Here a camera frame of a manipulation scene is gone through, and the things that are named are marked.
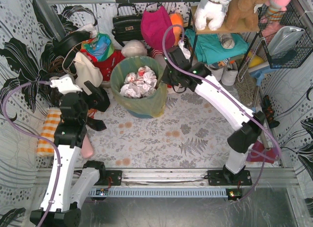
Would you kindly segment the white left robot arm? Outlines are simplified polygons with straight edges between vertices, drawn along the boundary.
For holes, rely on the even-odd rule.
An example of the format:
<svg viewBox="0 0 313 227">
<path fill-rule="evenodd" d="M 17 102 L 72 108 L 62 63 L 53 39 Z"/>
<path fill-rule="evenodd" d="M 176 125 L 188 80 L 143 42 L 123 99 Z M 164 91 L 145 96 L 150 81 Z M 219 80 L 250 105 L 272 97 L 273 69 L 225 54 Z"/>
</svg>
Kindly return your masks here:
<svg viewBox="0 0 313 227">
<path fill-rule="evenodd" d="M 40 208 L 33 210 L 30 221 L 38 227 L 77 227 L 81 208 L 91 188 L 105 178 L 103 162 L 88 161 L 75 184 L 72 178 L 76 159 L 87 134 L 88 105 L 69 77 L 52 80 L 52 88 L 63 94 L 60 102 L 61 122 L 54 134 L 55 162 Z"/>
</svg>

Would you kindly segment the teal trash bin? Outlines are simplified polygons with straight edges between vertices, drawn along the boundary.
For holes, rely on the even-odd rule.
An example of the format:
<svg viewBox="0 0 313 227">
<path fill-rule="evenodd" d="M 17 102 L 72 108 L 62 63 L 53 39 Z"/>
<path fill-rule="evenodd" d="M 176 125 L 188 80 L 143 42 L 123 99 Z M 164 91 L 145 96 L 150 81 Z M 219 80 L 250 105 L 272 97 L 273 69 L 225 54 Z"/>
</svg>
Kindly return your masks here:
<svg viewBox="0 0 313 227">
<path fill-rule="evenodd" d="M 160 117 L 167 99 L 167 85 L 161 82 L 163 72 L 151 57 L 124 59 L 111 73 L 110 85 L 116 101 L 136 117 Z"/>
</svg>

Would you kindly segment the yellow trash bag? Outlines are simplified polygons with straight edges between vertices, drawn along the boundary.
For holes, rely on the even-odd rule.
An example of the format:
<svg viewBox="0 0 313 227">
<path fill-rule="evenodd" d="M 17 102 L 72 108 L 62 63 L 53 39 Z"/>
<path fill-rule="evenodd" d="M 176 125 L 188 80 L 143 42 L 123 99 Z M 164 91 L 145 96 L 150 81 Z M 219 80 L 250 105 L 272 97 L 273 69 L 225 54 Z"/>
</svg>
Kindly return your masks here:
<svg viewBox="0 0 313 227">
<path fill-rule="evenodd" d="M 137 73 L 140 68 L 149 67 L 156 74 L 156 87 L 148 96 L 133 98 L 123 96 L 121 89 L 125 84 L 128 74 Z M 148 56 L 129 57 L 118 63 L 111 74 L 110 85 L 115 100 L 139 118 L 156 118 L 164 114 L 167 99 L 167 85 L 161 82 L 163 75 L 162 66 Z"/>
</svg>

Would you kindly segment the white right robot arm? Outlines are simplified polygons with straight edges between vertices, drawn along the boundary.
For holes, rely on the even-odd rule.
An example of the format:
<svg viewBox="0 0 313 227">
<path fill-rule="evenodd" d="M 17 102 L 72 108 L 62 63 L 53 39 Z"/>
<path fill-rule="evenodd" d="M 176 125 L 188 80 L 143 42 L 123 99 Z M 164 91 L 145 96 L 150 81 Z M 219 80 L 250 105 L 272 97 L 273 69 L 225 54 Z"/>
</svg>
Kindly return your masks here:
<svg viewBox="0 0 313 227">
<path fill-rule="evenodd" d="M 205 176 L 211 186 L 252 185 L 250 172 L 245 169 L 249 150 L 257 142 L 265 121 L 261 112 L 253 112 L 236 100 L 217 81 L 212 71 L 199 62 L 191 64 L 179 47 L 164 52 L 167 67 L 162 81 L 172 87 L 181 85 L 207 100 L 217 109 L 233 128 L 227 139 L 231 150 L 220 170 L 208 171 Z"/>
</svg>

